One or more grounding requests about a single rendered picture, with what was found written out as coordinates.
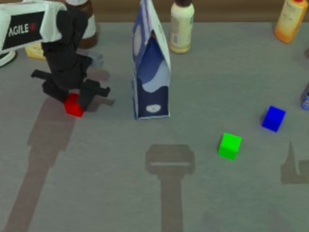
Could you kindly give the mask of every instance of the white bottle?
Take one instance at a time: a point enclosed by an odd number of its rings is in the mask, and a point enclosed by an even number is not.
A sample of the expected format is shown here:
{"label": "white bottle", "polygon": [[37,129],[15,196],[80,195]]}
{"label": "white bottle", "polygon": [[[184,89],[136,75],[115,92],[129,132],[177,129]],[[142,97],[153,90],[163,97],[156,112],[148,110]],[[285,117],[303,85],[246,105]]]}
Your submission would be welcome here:
{"label": "white bottle", "polygon": [[191,48],[194,19],[192,0],[175,0],[171,8],[169,48],[174,53],[186,53]]}

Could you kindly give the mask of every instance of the blue cube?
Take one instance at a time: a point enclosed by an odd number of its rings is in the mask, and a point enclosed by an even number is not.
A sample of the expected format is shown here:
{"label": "blue cube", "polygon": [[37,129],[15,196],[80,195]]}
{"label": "blue cube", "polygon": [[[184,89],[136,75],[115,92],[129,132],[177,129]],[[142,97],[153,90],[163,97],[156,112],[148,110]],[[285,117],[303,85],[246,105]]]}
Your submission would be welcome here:
{"label": "blue cube", "polygon": [[283,122],[285,111],[275,106],[270,106],[262,123],[262,127],[277,132]]}

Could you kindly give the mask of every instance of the blue and white carton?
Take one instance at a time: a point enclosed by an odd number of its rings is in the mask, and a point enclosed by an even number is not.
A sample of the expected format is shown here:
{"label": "blue and white carton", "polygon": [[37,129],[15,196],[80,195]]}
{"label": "blue and white carton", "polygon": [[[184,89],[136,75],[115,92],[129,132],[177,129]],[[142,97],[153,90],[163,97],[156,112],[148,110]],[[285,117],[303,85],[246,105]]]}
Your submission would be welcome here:
{"label": "blue and white carton", "polygon": [[135,118],[169,117],[169,47],[151,0],[140,1],[132,31],[132,56]]}

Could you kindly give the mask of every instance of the table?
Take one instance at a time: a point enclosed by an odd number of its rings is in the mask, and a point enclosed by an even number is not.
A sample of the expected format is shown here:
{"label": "table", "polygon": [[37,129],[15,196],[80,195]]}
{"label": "table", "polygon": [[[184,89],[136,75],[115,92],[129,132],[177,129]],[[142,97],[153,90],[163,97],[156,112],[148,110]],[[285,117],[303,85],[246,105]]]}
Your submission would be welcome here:
{"label": "table", "polygon": [[[44,61],[21,50],[0,70],[0,231],[307,232],[309,24],[285,45],[271,23],[196,23],[192,50],[171,54],[171,118],[145,121],[132,26],[100,24],[89,77],[112,91],[81,119],[30,78]],[[260,126],[269,105],[287,111],[278,133]],[[224,132],[243,138],[235,161],[216,153]]]}

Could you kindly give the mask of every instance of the brown bottle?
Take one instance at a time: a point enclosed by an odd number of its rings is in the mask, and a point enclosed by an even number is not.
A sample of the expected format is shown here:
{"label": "brown bottle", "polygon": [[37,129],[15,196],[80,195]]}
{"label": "brown bottle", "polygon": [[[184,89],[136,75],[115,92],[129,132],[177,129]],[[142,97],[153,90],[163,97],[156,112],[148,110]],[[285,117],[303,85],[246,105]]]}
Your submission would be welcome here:
{"label": "brown bottle", "polygon": [[95,46],[98,42],[97,28],[93,8],[90,0],[65,0],[65,3],[70,6],[78,7],[88,18],[88,26],[83,35],[83,39],[79,44],[81,49],[89,49]]}

